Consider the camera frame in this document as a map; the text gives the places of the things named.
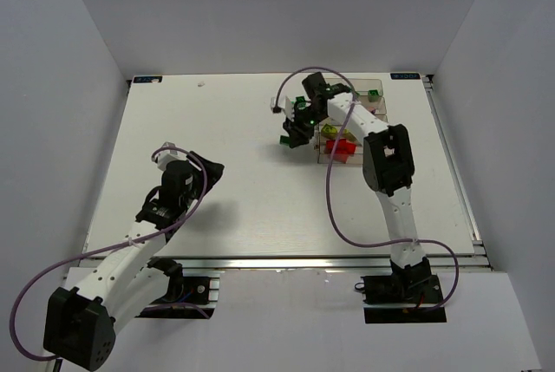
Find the red small lego brick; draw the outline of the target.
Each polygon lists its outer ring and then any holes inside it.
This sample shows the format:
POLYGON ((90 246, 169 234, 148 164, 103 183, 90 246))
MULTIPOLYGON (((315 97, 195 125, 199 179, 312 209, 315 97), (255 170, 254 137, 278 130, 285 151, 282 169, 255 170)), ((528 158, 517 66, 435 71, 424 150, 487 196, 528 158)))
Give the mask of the red small lego brick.
POLYGON ((349 154, 354 154, 355 151, 356 151, 356 145, 355 145, 355 144, 352 144, 352 143, 347 143, 347 144, 346 144, 346 151, 347 151, 349 154))

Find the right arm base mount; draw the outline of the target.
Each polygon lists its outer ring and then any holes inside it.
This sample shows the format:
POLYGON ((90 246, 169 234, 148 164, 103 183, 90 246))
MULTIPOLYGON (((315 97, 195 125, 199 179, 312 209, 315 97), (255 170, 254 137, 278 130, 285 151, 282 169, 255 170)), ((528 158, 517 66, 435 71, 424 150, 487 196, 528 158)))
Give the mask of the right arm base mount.
POLYGON ((439 278, 433 275, 426 283, 406 293, 391 276, 366 276, 355 283, 354 291, 363 296, 366 324, 445 323, 443 307, 431 310, 443 300, 439 278))

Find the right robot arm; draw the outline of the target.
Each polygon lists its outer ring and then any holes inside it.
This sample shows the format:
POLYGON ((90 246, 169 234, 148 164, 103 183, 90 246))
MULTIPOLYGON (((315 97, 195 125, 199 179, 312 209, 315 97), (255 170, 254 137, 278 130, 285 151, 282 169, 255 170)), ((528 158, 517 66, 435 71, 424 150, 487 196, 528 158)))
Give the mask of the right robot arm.
POLYGON ((317 124, 331 119, 342 126, 331 155, 336 154, 343 132, 353 135, 362 145, 362 175, 382 207, 388 229, 391 281, 395 291, 407 296, 431 278, 431 268, 422 249, 412 209, 411 186, 415 163, 408 136, 402 125, 390 125, 378 119, 360 102, 349 79, 341 74, 341 83, 329 84, 325 68, 302 80, 305 97, 281 102, 285 86, 280 85, 271 111, 284 114, 286 145, 296 148, 309 143, 317 124))

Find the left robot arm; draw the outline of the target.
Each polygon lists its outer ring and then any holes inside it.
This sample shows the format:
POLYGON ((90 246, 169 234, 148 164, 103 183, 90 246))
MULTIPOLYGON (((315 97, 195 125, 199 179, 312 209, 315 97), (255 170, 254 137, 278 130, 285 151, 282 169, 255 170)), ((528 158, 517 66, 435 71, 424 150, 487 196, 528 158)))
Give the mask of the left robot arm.
POLYGON ((112 250, 71 289, 55 290, 48 301, 43 347, 88 371, 103 365, 117 335, 148 305, 177 300, 182 267, 157 254, 225 170, 170 145, 153 162, 162 172, 160 183, 145 197, 123 247, 112 250))

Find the green lego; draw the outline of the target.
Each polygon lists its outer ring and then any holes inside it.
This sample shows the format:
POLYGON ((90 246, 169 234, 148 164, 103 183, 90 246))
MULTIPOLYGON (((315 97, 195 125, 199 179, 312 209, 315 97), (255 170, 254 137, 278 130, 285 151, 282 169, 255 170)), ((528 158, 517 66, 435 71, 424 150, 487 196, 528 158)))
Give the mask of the green lego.
POLYGON ((371 89, 368 91, 368 99, 370 102, 378 102, 381 98, 382 95, 377 89, 371 89))

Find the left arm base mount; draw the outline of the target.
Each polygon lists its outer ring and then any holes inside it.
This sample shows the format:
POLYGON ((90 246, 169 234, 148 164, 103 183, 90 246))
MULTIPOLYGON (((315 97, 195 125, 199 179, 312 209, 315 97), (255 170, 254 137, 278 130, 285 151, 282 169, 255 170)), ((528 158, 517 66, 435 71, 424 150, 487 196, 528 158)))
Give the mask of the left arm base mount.
POLYGON ((147 268, 168 280, 165 293, 153 300, 137 317, 170 320, 208 320, 217 303, 217 278, 185 273, 183 265, 170 258, 153 258, 147 268))

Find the lime lego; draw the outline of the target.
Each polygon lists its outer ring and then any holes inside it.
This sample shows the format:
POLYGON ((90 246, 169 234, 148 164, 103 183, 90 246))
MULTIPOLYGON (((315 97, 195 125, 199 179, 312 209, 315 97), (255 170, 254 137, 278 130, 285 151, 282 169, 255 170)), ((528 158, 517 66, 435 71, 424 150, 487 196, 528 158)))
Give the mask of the lime lego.
POLYGON ((332 125, 324 125, 320 131, 321 135, 329 140, 334 140, 338 135, 338 128, 332 125))

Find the red curved lego piece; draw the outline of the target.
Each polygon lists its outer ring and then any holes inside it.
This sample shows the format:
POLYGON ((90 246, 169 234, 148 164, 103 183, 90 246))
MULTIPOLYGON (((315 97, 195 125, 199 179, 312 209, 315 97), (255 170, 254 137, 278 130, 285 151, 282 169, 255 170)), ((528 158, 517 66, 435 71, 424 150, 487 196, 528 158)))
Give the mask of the red curved lego piece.
POLYGON ((341 163, 347 163, 350 157, 351 155, 348 153, 335 153, 333 155, 330 155, 331 159, 341 163))

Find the green lego plate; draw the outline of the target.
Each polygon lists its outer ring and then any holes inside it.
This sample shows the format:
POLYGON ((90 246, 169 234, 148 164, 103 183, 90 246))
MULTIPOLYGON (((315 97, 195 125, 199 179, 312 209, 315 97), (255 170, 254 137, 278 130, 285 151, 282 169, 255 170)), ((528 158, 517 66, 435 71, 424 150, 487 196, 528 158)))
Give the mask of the green lego plate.
POLYGON ((291 145, 290 138, 287 136, 281 136, 279 139, 279 144, 289 147, 291 145))

